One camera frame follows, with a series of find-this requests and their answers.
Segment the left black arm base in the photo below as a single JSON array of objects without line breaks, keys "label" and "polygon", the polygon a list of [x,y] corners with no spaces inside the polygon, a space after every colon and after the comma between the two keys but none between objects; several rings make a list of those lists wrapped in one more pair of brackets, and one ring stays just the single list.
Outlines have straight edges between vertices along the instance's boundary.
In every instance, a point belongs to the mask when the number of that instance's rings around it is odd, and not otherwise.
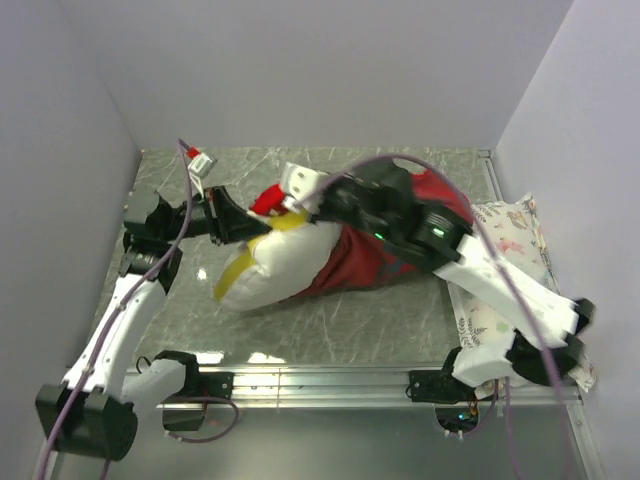
[{"label": "left black arm base", "polygon": [[[158,408],[165,434],[178,441],[205,443],[219,439],[239,420],[239,408],[232,400],[235,374],[230,371],[189,373],[183,366],[149,367],[136,375],[135,380],[140,390],[136,412],[143,416]],[[228,413],[227,423],[219,432],[202,438],[189,437],[207,425],[210,411],[217,407]]]}]

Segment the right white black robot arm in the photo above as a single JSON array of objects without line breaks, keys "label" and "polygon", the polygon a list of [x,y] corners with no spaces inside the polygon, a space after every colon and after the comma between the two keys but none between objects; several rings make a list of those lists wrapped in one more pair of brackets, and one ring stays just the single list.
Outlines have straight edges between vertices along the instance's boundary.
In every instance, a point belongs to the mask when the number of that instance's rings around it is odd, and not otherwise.
[{"label": "right white black robot arm", "polygon": [[381,241],[390,254],[459,287],[505,320],[505,333],[450,351],[424,384],[455,403],[488,381],[590,385],[580,339],[595,307],[549,289],[507,260],[469,201],[444,175],[408,154],[361,160],[321,179],[299,199],[315,221],[334,221]]}]

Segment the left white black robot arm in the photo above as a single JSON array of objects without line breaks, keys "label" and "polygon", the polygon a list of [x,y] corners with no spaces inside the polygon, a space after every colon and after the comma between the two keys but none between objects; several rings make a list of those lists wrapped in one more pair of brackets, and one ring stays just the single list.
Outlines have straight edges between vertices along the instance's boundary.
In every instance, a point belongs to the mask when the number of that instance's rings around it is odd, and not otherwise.
[{"label": "left white black robot arm", "polygon": [[237,205],[223,186],[190,196],[179,207],[154,189],[135,188],[123,225],[124,253],[107,310],[61,382],[43,385],[36,396],[47,454],[119,461],[133,445],[139,421],[159,404],[171,398],[202,400],[204,382],[195,355],[163,351],[128,380],[131,357],[174,283],[183,239],[206,236],[226,245],[271,229]]}]

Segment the floral patterned white pillow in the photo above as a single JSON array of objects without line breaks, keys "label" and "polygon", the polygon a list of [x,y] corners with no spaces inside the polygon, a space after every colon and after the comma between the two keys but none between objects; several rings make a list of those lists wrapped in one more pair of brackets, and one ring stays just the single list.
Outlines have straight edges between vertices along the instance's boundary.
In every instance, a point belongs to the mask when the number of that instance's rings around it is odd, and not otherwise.
[{"label": "floral patterned white pillow", "polygon": [[533,197],[472,209],[476,223],[463,259],[441,272],[461,345],[453,377],[469,387],[505,377],[517,385],[548,385],[540,349],[547,346],[560,377],[589,390],[596,374],[578,336],[594,305],[560,294]]}]

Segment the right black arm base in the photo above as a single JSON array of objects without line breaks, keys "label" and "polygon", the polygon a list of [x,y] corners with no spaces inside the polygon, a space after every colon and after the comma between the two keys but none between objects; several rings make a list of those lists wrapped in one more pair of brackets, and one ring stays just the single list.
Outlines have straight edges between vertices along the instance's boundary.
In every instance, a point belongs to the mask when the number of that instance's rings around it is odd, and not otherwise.
[{"label": "right black arm base", "polygon": [[445,437],[460,441],[484,427],[498,400],[498,381],[493,391],[480,399],[476,390],[444,370],[410,370],[405,395],[413,403],[434,406],[436,422]]}]

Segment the red pillowcase grey print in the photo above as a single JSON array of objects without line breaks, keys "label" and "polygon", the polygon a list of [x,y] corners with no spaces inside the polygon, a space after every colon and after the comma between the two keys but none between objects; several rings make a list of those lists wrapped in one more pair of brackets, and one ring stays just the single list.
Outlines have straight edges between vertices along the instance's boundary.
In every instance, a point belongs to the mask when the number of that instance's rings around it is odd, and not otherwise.
[{"label": "red pillowcase grey print", "polygon": [[312,284],[295,296],[319,296],[339,289],[370,288],[416,270],[413,265],[394,256],[382,240],[349,226],[341,227],[329,261]]}]

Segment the white pillow yellow edge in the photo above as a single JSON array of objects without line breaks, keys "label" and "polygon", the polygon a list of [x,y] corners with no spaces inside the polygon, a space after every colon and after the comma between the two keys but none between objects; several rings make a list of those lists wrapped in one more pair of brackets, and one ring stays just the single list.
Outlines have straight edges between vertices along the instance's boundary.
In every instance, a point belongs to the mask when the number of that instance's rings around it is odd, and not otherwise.
[{"label": "white pillow yellow edge", "polygon": [[247,312],[286,300],[309,287],[325,267],[342,227],[311,223],[307,213],[267,219],[272,230],[232,250],[213,295],[224,308]]}]

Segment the aluminium mounting rail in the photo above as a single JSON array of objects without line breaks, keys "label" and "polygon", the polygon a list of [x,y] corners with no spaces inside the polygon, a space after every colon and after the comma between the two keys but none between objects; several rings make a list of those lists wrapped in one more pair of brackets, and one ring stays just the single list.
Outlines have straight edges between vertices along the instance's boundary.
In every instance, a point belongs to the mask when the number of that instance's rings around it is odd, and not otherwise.
[{"label": "aluminium mounting rail", "polygon": [[448,434],[435,406],[407,397],[402,367],[248,366],[233,406],[213,407],[189,445],[147,418],[122,461],[61,456],[54,479],[601,479],[575,387],[522,387],[482,407],[473,434]]}]

